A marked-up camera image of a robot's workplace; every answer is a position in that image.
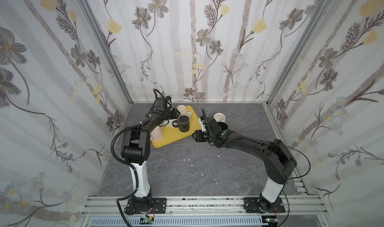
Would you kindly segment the beige mug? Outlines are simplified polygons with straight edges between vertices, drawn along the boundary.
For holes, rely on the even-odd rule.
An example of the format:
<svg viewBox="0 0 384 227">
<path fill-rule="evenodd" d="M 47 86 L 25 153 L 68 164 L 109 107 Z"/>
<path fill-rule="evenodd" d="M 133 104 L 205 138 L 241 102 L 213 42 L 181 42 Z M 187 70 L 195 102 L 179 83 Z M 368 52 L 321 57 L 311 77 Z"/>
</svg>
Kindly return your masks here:
<svg viewBox="0 0 384 227">
<path fill-rule="evenodd" d="M 179 111 L 181 116 L 187 116 L 189 118 L 192 117 L 192 113 L 188 111 L 188 108 L 186 105 L 178 105 L 177 110 Z"/>
</svg>

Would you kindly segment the white speckled mug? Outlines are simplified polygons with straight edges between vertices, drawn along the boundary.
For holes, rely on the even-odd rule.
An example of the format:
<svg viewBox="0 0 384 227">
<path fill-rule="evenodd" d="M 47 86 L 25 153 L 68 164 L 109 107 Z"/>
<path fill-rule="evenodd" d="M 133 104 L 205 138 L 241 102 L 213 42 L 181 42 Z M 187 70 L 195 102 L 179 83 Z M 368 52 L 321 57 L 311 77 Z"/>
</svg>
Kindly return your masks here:
<svg viewBox="0 0 384 227">
<path fill-rule="evenodd" d="M 226 116 L 223 113 L 221 113 L 221 112 L 215 113 L 214 114 L 214 119 L 218 123 L 225 123 L 226 122 Z"/>
</svg>

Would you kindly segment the yellow tray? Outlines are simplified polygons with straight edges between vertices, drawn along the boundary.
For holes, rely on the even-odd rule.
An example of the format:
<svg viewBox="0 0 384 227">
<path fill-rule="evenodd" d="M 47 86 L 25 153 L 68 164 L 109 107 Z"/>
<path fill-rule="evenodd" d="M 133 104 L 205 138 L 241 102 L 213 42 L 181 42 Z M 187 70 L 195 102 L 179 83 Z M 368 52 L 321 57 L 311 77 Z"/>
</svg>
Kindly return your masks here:
<svg viewBox="0 0 384 227">
<path fill-rule="evenodd" d="M 188 111 L 192 113 L 192 117 L 190 118 L 190 130 L 187 133 L 182 133 L 178 130 L 178 128 L 161 127 L 164 138 L 158 142 L 152 141 L 154 148 L 158 149 L 164 147 L 166 145 L 191 136 L 195 131 L 201 130 L 201 125 L 199 124 L 199 117 L 196 114 L 195 110 L 190 105 L 187 105 L 187 108 Z"/>
</svg>

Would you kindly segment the black and white mug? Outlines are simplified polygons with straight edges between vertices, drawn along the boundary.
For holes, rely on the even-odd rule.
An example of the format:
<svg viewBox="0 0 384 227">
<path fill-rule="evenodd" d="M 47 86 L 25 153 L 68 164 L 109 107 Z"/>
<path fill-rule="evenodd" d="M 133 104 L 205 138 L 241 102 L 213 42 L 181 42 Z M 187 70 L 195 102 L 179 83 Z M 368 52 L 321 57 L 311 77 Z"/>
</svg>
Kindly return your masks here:
<svg viewBox="0 0 384 227">
<path fill-rule="evenodd" d="M 229 127 L 226 123 L 224 122 L 217 122 L 217 124 L 219 125 L 219 127 L 224 131 L 224 130 L 227 130 Z"/>
</svg>

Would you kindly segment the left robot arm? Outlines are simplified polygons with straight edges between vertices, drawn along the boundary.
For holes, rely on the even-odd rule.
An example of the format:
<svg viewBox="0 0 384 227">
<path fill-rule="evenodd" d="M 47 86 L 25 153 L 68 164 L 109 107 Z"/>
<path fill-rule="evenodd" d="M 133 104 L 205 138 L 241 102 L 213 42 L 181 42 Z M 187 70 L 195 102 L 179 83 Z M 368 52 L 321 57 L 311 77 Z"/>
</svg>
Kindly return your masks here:
<svg viewBox="0 0 384 227">
<path fill-rule="evenodd" d="M 117 200 L 128 200 L 127 211 L 149 212 L 153 208 L 151 187 L 147 176 L 147 160 L 151 152 L 150 135 L 164 121 L 175 117 L 172 98 L 156 97 L 144 120 L 126 127 L 116 134 L 111 143 L 111 154 L 131 170 L 133 192 Z"/>
</svg>

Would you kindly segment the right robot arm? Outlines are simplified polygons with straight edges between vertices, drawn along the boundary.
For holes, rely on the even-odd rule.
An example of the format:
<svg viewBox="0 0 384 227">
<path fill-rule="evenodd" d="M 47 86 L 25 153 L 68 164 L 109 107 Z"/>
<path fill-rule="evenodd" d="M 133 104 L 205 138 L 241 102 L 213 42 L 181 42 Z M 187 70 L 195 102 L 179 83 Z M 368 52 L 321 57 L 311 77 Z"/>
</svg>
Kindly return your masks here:
<svg viewBox="0 0 384 227">
<path fill-rule="evenodd" d="M 200 117 L 200 124 L 202 129 L 193 134 L 196 142 L 207 142 L 218 149 L 238 150 L 264 162 L 268 179 L 257 200 L 256 209 L 261 213 L 271 212 L 289 177 L 297 167 L 297 161 L 289 148 L 278 139 L 272 142 L 261 141 L 233 130 L 223 129 L 212 117 Z"/>
</svg>

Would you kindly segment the white mug centre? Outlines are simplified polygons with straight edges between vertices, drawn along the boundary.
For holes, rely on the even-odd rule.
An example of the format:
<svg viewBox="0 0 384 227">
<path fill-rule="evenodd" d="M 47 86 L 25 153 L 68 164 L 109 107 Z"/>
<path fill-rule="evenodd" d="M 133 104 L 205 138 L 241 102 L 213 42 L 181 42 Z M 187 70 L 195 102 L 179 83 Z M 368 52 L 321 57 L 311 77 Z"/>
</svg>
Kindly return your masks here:
<svg viewBox="0 0 384 227">
<path fill-rule="evenodd" d="M 167 120 L 167 121 L 165 121 L 164 127 L 165 128 L 178 128 L 179 127 L 179 122 L 176 119 L 174 119 L 174 120 Z"/>
</svg>

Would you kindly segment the pink mug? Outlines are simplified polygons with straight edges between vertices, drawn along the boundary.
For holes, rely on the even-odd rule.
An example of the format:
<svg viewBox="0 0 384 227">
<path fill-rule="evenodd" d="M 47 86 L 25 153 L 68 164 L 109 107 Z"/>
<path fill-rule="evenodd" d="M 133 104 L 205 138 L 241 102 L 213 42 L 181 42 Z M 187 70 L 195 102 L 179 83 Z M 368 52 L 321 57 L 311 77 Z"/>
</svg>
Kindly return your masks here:
<svg viewBox="0 0 384 227">
<path fill-rule="evenodd" d="M 163 131 L 160 126 L 157 126 L 153 129 L 153 131 L 150 134 L 150 140 L 151 141 L 161 141 L 164 138 Z"/>
</svg>

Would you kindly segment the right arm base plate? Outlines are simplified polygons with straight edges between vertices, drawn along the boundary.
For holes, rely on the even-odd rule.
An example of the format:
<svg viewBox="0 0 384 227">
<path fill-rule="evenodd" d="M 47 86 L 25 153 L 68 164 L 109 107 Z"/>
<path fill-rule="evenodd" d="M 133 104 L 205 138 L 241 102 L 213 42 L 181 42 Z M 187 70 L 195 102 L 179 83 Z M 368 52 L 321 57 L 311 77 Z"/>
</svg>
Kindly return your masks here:
<svg viewBox="0 0 384 227">
<path fill-rule="evenodd" d="M 243 198 L 244 206 L 247 214 L 258 213 L 258 214 L 278 214 L 285 213 L 286 209 L 281 198 L 277 198 L 274 203 L 270 203 L 264 198 Z"/>
</svg>

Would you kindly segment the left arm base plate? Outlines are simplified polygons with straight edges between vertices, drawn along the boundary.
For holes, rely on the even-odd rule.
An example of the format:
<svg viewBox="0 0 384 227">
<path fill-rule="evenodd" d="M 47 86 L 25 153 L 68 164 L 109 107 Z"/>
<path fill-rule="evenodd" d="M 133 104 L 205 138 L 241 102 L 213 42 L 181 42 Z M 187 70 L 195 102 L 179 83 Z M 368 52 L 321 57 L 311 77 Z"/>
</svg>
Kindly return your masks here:
<svg viewBox="0 0 384 227">
<path fill-rule="evenodd" d="M 165 214 L 167 207 L 166 198 L 137 198 L 128 199 L 124 208 L 126 215 L 134 214 Z"/>
</svg>

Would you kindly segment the aluminium mounting rail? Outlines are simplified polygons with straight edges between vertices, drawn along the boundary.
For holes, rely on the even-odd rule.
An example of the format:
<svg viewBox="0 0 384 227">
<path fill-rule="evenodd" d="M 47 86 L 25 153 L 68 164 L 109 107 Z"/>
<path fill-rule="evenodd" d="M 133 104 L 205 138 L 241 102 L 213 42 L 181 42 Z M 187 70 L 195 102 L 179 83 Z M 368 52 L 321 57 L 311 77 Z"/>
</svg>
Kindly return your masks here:
<svg viewBox="0 0 384 227">
<path fill-rule="evenodd" d="M 92 217 L 118 217 L 120 212 L 116 203 L 117 197 L 89 197 L 81 212 L 81 216 Z M 166 198 L 167 207 L 165 214 L 155 214 L 163 216 L 181 216 L 181 215 L 247 215 L 243 208 L 243 198 L 257 197 L 157 197 Z M 285 213 L 280 215 L 326 215 L 328 211 L 319 196 L 287 196 L 281 195 Z M 127 206 L 128 200 L 121 202 L 122 210 Z"/>
</svg>

